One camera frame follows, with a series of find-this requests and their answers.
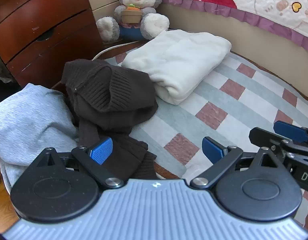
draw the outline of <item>gray fabric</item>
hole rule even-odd
[[[122,11],[124,11],[126,9],[125,5],[119,5],[115,8],[114,10],[114,19],[116,20],[116,22],[121,22],[122,21]]]
[[[0,168],[8,192],[46,147],[68,152],[77,128],[61,92],[28,84],[0,103]]]
[[[142,17],[144,17],[145,15],[149,14],[149,13],[156,13],[156,10],[153,7],[146,7],[144,9],[141,10],[143,15]]]

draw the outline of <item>white cable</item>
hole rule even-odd
[[[122,47],[122,46],[125,46],[125,45],[129,45],[129,44],[133,44],[133,43],[136,43],[136,42],[139,42],[139,41],[133,41],[133,42],[130,42],[130,43],[125,43],[125,44],[119,44],[119,45],[115,45],[113,47],[110,47],[110,48],[107,48],[105,50],[102,50],[99,54],[97,54],[92,60],[95,60],[97,59],[100,55],[102,55],[103,53],[111,50],[111,49],[116,49],[116,48],[119,48],[119,47]]]

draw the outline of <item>blue gripper pad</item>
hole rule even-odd
[[[105,138],[99,145],[91,150],[90,157],[99,165],[111,155],[113,151],[113,141],[110,137]]]
[[[274,123],[274,131],[281,136],[292,139],[294,142],[308,142],[308,134],[305,129],[286,122],[277,121]]]
[[[208,136],[204,137],[201,148],[205,156],[213,164],[225,156],[226,148]]]

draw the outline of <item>wooden dresser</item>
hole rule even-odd
[[[89,0],[0,0],[0,58],[21,87],[52,88],[103,48]]]

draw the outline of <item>bunny foot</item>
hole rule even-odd
[[[149,13],[141,22],[141,33],[147,40],[152,40],[162,31],[167,31],[169,28],[169,19],[162,14]]]
[[[103,41],[117,41],[119,37],[119,26],[116,20],[112,17],[103,17],[96,22],[98,32]]]

